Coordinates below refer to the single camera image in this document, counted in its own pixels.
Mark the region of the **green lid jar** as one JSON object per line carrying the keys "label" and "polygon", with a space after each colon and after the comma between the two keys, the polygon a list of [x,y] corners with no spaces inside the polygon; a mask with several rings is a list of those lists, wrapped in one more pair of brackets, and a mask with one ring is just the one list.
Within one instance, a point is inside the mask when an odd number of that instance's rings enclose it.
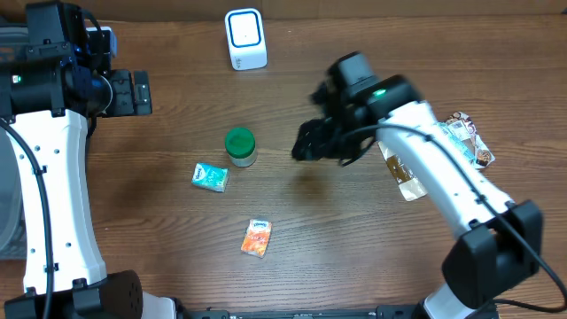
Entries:
{"label": "green lid jar", "polygon": [[225,149],[237,167],[249,167],[257,159],[256,140],[248,128],[233,128],[225,137]]}

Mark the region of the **clear bread bag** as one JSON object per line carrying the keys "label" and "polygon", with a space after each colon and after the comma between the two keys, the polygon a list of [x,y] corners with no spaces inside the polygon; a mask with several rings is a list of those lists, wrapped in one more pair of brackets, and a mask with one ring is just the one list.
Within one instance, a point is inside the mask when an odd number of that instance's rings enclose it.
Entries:
{"label": "clear bread bag", "polygon": [[[443,122],[449,124],[454,121],[462,121],[465,128],[470,133],[471,145],[474,148],[475,161],[471,164],[475,169],[484,169],[489,166],[495,157],[486,144],[482,141],[477,127],[471,117],[463,112],[455,112],[447,117]],[[400,192],[406,201],[413,201],[427,194],[424,186],[418,181],[414,173],[399,158],[399,156],[382,142],[378,147],[384,157],[386,166],[389,168],[392,177],[397,182]]]}

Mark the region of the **teal tissue packet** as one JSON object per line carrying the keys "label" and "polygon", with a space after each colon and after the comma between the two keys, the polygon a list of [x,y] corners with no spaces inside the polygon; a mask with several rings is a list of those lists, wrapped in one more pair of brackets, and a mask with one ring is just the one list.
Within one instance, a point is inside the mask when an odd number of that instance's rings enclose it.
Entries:
{"label": "teal tissue packet", "polygon": [[191,183],[210,191],[224,192],[229,180],[227,168],[215,167],[206,163],[197,163]]}

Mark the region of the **orange tissue packet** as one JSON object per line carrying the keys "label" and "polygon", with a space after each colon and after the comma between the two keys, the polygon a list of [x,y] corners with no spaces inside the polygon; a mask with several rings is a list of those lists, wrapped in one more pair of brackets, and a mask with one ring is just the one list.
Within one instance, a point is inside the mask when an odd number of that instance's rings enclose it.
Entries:
{"label": "orange tissue packet", "polygon": [[241,252],[263,258],[271,237],[272,223],[251,219],[241,244]]}

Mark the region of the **green wipes packet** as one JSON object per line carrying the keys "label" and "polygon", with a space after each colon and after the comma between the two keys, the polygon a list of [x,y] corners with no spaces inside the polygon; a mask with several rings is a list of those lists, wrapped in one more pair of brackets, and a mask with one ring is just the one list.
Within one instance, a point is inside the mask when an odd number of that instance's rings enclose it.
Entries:
{"label": "green wipes packet", "polygon": [[449,124],[438,122],[437,126],[440,128],[441,132],[447,136],[451,144],[472,164],[476,159],[474,148],[470,143],[470,133],[465,128],[462,121],[454,121]]}

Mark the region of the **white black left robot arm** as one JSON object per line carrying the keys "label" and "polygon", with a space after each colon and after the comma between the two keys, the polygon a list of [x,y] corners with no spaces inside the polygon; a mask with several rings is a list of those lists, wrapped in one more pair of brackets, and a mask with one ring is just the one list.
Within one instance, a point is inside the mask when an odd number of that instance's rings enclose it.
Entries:
{"label": "white black left robot arm", "polygon": [[141,318],[131,270],[111,274],[92,227],[87,139],[98,117],[152,111],[148,74],[113,70],[113,35],[85,9],[29,4],[27,40],[1,65],[1,125],[19,168],[27,231],[22,296],[9,318]]}

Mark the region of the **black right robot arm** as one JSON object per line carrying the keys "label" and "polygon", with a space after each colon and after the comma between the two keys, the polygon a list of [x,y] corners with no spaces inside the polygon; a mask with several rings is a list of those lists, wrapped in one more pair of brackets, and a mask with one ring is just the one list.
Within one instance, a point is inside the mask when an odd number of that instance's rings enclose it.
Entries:
{"label": "black right robot arm", "polygon": [[379,142],[409,167],[453,233],[455,244],[442,264],[445,282],[415,309],[415,318],[481,315],[539,271],[539,208],[515,203],[477,171],[404,76],[379,79],[355,51],[328,69],[312,99],[324,116],[300,126],[294,159],[337,159],[347,166],[368,150],[365,140]]}

